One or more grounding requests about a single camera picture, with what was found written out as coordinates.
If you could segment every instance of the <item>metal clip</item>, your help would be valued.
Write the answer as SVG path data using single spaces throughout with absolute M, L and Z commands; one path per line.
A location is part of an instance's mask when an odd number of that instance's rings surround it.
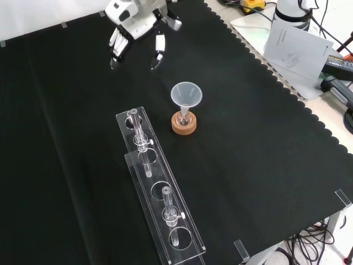
M 350 201 L 350 199 L 348 199 L 346 194 L 344 194 L 341 189 L 336 190 L 335 193 L 338 196 L 338 198 L 340 198 L 340 200 L 346 205 L 346 208 L 352 205 L 352 202 Z
M 249 259 L 250 259 L 249 253 L 246 250 L 246 248 L 244 247 L 242 241 L 240 239 L 238 239 L 237 241 L 234 242 L 234 245 L 236 246 L 239 254 L 241 255 L 241 257 L 243 259 L 243 263 L 249 261 Z

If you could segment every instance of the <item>paper sheet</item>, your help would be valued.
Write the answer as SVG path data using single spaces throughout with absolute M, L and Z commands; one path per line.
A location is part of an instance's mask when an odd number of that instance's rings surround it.
M 333 43 L 274 20 L 264 58 L 316 82 Z

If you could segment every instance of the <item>test tube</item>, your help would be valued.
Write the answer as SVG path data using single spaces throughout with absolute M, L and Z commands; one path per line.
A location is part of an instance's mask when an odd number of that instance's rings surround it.
M 168 186 L 163 187 L 162 194 L 165 206 L 164 215 L 166 216 L 166 219 L 170 219 L 175 211 L 173 208 L 172 190 Z
M 177 247 L 179 245 L 179 237 L 178 237 L 178 229 L 170 227 L 170 240 L 172 241 L 172 245 Z
M 141 124 L 140 124 L 140 116 L 137 113 L 137 109 L 130 110 L 130 117 L 132 120 L 133 128 L 135 130 L 135 139 L 134 142 L 137 145 L 137 149 L 140 152 L 146 152 L 147 150 L 147 136 L 143 133 Z
M 130 114 L 137 141 L 143 141 L 143 131 L 140 124 L 140 117 L 137 114 L 137 109 L 131 109 Z
M 164 200 L 164 218 L 165 222 L 170 228 L 170 239 L 174 247 L 179 245 L 178 232 L 173 229 L 178 223 L 177 211 L 173 207 L 172 190 L 170 187 L 165 186 L 162 188 L 163 200 Z
M 143 164 L 143 168 L 145 169 L 146 177 L 150 178 L 152 177 L 152 171 L 151 171 L 151 166 L 149 165 L 147 152 L 141 152 L 140 154 L 142 157 L 142 164 Z

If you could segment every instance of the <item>yellow device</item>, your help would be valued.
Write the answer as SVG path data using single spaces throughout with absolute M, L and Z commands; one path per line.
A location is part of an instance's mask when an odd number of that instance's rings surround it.
M 240 4 L 245 7 L 251 7 L 256 9 L 257 11 L 262 11 L 265 8 L 265 0 L 240 0 Z M 251 9 L 240 7 L 245 15 L 249 15 L 254 13 Z

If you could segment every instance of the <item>acrylic stand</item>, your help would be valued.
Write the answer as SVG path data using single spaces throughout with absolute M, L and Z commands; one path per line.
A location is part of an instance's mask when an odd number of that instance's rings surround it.
M 143 107 L 116 116 L 131 177 L 162 264 L 204 264 L 201 237 Z

